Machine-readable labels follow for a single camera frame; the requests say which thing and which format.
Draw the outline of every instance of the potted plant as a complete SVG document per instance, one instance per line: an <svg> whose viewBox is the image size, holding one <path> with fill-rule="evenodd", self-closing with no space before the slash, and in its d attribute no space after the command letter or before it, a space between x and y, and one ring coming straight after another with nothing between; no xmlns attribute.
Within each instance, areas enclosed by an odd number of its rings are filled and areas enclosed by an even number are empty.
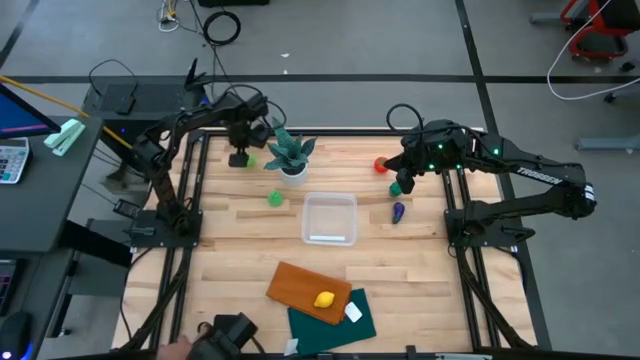
<svg viewBox="0 0 640 360"><path fill-rule="evenodd" d="M275 159L264 168L280 170L280 176L286 185L302 185L307 180L309 155L313 152L317 138L309 139L303 144L302 135L294 139L276 118L272 118L272 122L278 144L269 144L269 150Z"/></svg>

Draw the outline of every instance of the wooden cutting board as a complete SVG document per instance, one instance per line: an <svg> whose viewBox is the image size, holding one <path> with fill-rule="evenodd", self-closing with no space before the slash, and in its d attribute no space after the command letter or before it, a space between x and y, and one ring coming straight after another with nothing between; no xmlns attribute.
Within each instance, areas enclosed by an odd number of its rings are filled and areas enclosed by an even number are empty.
<svg viewBox="0 0 640 360"><path fill-rule="evenodd" d="M318 294L330 291L335 294L333 304L326 309L313 306ZM344 308L349 302L351 284L320 275L285 262L271 280L267 296L332 325L344 318Z"/></svg>

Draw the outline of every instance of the white pot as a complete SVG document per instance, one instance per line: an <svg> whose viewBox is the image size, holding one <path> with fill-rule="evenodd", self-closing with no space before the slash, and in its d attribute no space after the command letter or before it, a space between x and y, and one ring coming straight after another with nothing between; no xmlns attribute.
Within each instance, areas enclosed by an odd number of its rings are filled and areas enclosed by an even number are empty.
<svg viewBox="0 0 640 360"><path fill-rule="evenodd" d="M287 186L300 186L307 181L309 175L309 164L304 165L304 170L297 175L289 175L280 169L280 177L282 182Z"/></svg>

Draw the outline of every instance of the red ball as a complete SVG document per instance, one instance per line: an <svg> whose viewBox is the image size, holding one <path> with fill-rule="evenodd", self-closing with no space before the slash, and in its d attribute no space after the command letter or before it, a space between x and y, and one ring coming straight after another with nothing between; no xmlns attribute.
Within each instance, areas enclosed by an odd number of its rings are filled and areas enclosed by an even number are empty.
<svg viewBox="0 0 640 360"><path fill-rule="evenodd" d="M380 174L386 173L387 171L389 171L389 169L384 167L384 163L386 161L387 161L387 158L384 158L384 157L377 158L376 162L373 163L373 168L376 169L376 171L379 172Z"/></svg>

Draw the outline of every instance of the desk leg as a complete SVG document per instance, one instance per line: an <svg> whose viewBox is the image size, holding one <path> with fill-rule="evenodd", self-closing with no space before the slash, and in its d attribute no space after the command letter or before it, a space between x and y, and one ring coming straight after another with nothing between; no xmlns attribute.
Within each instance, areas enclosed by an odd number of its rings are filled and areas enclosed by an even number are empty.
<svg viewBox="0 0 640 360"><path fill-rule="evenodd" d="M77 251L74 251L71 266L69 267L67 277L64 279L62 291L60 291L60 295L58 296L56 307L53 309L51 322L47 327L45 335L47 338L57 338L69 334L67 330L62 328L62 325L64 324L64 319L67 317L69 305L71 305L71 298L73 295L69 294L69 287L71 286L71 278L75 275L76 269L78 268L79 257L80 254Z"/></svg>
<svg viewBox="0 0 640 360"><path fill-rule="evenodd" d="M66 221L60 236L60 246L69 247L125 268L131 265L131 251L128 246L95 233L73 221Z"/></svg>

